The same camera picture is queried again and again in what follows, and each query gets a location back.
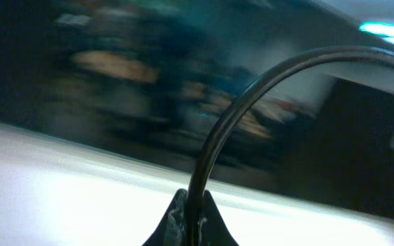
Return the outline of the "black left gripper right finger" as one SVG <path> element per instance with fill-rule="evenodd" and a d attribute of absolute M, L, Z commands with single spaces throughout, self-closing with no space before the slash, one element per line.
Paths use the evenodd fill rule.
<path fill-rule="evenodd" d="M 199 246 L 238 246 L 209 191 L 203 195 L 202 210 L 198 222 Z"/>

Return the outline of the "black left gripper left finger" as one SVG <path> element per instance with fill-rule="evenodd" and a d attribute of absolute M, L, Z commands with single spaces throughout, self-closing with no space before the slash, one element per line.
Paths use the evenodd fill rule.
<path fill-rule="evenodd" d="M 155 231 L 143 246 L 182 246 L 186 234 L 185 203 L 187 191 L 179 189 L 174 194 L 167 210 Z"/>

